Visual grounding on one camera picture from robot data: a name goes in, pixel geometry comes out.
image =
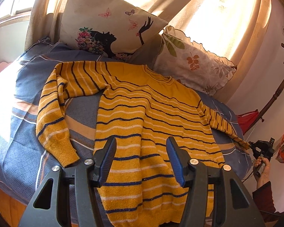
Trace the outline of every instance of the white wall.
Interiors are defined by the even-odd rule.
[[[0,27],[0,62],[13,62],[24,51],[29,21]]]
[[[279,0],[272,0],[272,10],[259,53],[244,81],[227,103],[236,114],[258,109],[259,111],[272,97],[284,78],[284,8]],[[263,116],[264,123],[259,123],[248,141],[265,140],[270,137],[278,140],[284,134],[284,90],[272,107]],[[284,164],[272,158],[270,180],[273,199],[277,211],[284,211]],[[247,189],[256,189],[254,177],[245,182]]]

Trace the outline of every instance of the bed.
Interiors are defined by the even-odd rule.
[[[63,43],[52,43],[48,37],[34,44],[0,73],[0,188],[27,205],[44,176],[58,161],[36,137],[37,109],[41,92],[55,65],[63,61],[117,61],[86,51],[73,50]],[[218,112],[243,139],[236,116],[223,103],[198,92],[205,105]],[[93,154],[97,111],[101,92],[66,101],[66,121],[70,141],[80,161]],[[226,134],[212,129],[225,162],[243,179],[252,166],[249,154]],[[77,223],[74,188],[70,188],[71,220]],[[99,194],[98,205],[105,226],[108,220]]]

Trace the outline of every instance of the beige curtain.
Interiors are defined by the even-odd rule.
[[[191,41],[238,66],[234,77],[215,98],[227,102],[249,71],[263,41],[270,0],[125,0],[184,31]],[[67,0],[36,0],[25,48],[43,36],[59,40]]]

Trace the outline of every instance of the silver bolt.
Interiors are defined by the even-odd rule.
[[[60,170],[60,166],[53,166],[52,168],[51,168],[54,172],[56,172],[56,171],[59,171]]]
[[[189,162],[192,165],[197,165],[199,163],[199,161],[197,159],[191,159]]]
[[[84,164],[86,164],[86,165],[90,165],[90,164],[92,164],[93,163],[93,160],[92,159],[86,159],[85,161],[84,161]]]
[[[223,166],[223,169],[224,169],[225,171],[230,171],[230,170],[231,170],[231,166],[230,166],[230,165],[224,165],[224,166]]]

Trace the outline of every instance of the human hand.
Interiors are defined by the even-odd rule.
[[[262,187],[265,183],[269,182],[270,162],[267,158],[258,157],[258,159],[255,161],[253,170],[255,171],[255,169],[261,164],[261,162],[265,164],[262,175],[260,177],[257,177],[254,173],[254,177],[257,181],[257,189]]]

